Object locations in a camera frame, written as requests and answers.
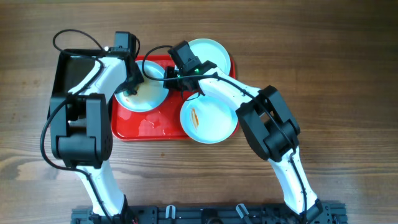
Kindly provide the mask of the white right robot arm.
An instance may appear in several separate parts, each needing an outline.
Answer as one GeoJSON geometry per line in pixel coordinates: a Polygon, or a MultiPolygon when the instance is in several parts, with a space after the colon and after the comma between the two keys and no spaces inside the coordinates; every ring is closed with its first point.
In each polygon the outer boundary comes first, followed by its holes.
{"type": "Polygon", "coordinates": [[[241,83],[225,74],[211,61],[201,62],[187,41],[167,46],[175,68],[160,80],[181,92],[195,91],[225,103],[236,113],[251,149],[268,161],[284,193],[284,202],[301,223],[311,223],[323,211],[322,204],[303,169],[300,127],[279,91],[241,83]]]}

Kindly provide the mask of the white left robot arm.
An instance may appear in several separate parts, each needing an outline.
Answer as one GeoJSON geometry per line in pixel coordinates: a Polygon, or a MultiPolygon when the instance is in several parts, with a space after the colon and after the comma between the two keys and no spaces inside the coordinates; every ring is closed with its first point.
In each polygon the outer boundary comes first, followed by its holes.
{"type": "Polygon", "coordinates": [[[133,223],[134,213],[114,178],[111,99],[143,83],[135,62],[139,39],[117,31],[114,45],[59,49],[49,114],[40,135],[40,152],[50,166],[74,172],[92,208],[74,210],[72,223],[133,223]]]}

